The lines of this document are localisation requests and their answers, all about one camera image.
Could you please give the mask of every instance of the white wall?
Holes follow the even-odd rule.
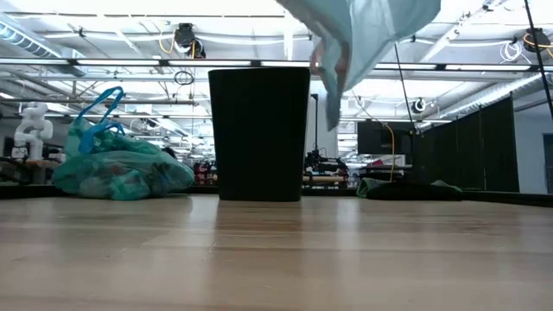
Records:
[[[547,105],[515,112],[518,184],[525,194],[547,194],[543,134],[553,134]]]
[[[324,85],[320,81],[311,81],[311,94],[319,94],[319,123],[318,123],[318,144],[319,149],[325,148],[327,150],[326,156],[337,157],[338,156],[338,130],[327,129],[327,91]],[[315,101],[310,98],[308,104],[308,125],[307,133],[305,136],[305,152],[313,150],[313,144],[315,143]]]

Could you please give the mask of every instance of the black trash can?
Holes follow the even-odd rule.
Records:
[[[309,81],[307,68],[209,72],[222,200],[300,200]]]

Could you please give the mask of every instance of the desk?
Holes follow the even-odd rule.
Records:
[[[550,310],[553,209],[214,195],[0,203],[0,309]]]

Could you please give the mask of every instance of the yellow cable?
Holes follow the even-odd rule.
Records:
[[[528,40],[528,37],[530,36],[530,34],[526,34],[524,37],[523,37],[523,40],[524,42],[530,44],[531,46],[535,47],[536,46],[536,43]],[[544,45],[541,45],[541,44],[538,44],[537,45],[538,48],[553,48],[553,45],[547,45],[547,46],[544,46]]]
[[[173,52],[173,48],[175,47],[175,30],[173,30],[173,37],[171,38],[171,48],[168,50],[165,49],[163,46],[162,38],[159,38],[159,47],[162,49],[163,52],[167,54],[171,54]],[[163,30],[160,31],[159,36],[161,37],[163,35]]]
[[[196,41],[192,40],[192,59],[196,56]]]
[[[359,105],[359,107],[366,113],[367,116],[369,116],[371,119],[373,120],[377,120],[377,122],[379,122],[380,124],[382,124],[382,126],[385,126],[389,131],[390,131],[390,134],[391,134],[391,171],[390,171],[390,181],[393,181],[393,178],[394,178],[394,168],[396,167],[396,138],[394,137],[394,131],[391,130],[391,127],[388,125],[388,124],[385,124],[383,122],[381,122],[380,120],[378,120],[377,118],[371,116],[371,114],[369,113],[369,111],[367,111],[365,109],[365,107],[363,107],[363,105],[359,102],[359,99],[357,98],[357,96],[355,95],[355,93],[353,92],[352,90],[352,94],[353,96],[355,97],[355,101],[357,102],[357,105]]]

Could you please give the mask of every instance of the wire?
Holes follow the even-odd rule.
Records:
[[[196,40],[192,40],[192,59],[196,56]]]
[[[397,51],[397,43],[394,43],[394,49],[396,50],[397,69],[399,69],[399,78],[401,79],[401,86],[404,89],[405,105],[407,106],[407,112],[409,113],[409,120],[413,130],[415,130],[415,123],[413,123],[413,117],[411,116],[411,110],[409,109],[409,99],[407,98],[407,91],[405,90],[404,72],[401,70],[401,62],[399,61],[399,52]]]
[[[183,74],[186,75],[187,77],[189,77],[190,79],[183,80],[182,79]],[[181,71],[175,73],[175,75],[173,76],[173,80],[179,86],[190,86],[191,84],[194,83],[194,75],[189,73],[186,70],[181,70]]]
[[[175,47],[175,30],[173,30],[173,35],[171,36],[171,48],[168,50],[165,49],[165,47],[163,46],[163,42],[162,42],[162,35],[163,35],[163,29],[160,29],[160,33],[159,33],[159,36],[160,36],[160,39],[158,41],[159,43],[159,47],[162,49],[163,52],[167,53],[167,54],[171,54],[171,52],[173,52],[173,48]]]
[[[375,120],[377,121],[378,123],[380,123],[382,126],[384,126],[386,129],[388,129],[390,131],[390,134],[391,134],[391,170],[390,170],[390,182],[393,181],[393,178],[394,178],[394,168],[396,167],[396,138],[394,137],[394,131],[391,130],[391,127],[388,125],[388,124],[385,124],[383,122],[381,122],[380,120],[378,120],[377,118],[373,117],[369,111],[367,111],[365,109],[365,107],[359,102],[359,98],[355,95],[355,92],[353,92],[353,90],[351,90],[353,96],[355,97],[356,99],[356,103],[357,105],[365,112],[365,114],[367,116],[369,116],[372,120]]]
[[[535,47],[536,46],[536,43],[528,40],[528,37],[530,36],[530,34],[526,34],[524,37],[523,37],[523,40],[524,42],[530,44],[531,46]],[[542,45],[542,44],[538,44],[537,45],[538,48],[553,48],[553,45]]]
[[[529,64],[532,62],[524,54],[524,49],[520,43],[506,43],[502,48],[499,49],[499,55],[503,59],[500,64],[503,64],[507,61],[515,61],[518,57],[522,56]]]

